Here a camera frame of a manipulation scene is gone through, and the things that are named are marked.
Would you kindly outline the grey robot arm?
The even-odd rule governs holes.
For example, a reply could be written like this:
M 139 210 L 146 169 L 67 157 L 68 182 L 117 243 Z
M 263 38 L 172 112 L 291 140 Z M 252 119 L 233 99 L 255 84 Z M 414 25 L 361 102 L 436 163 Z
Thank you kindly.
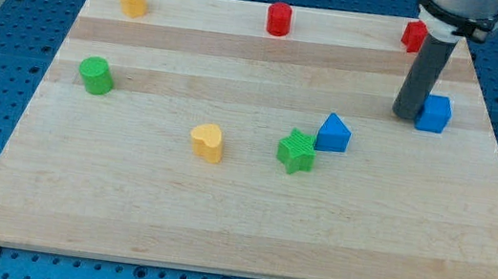
M 483 44 L 498 31 L 498 0 L 418 0 L 419 19 L 444 43 Z

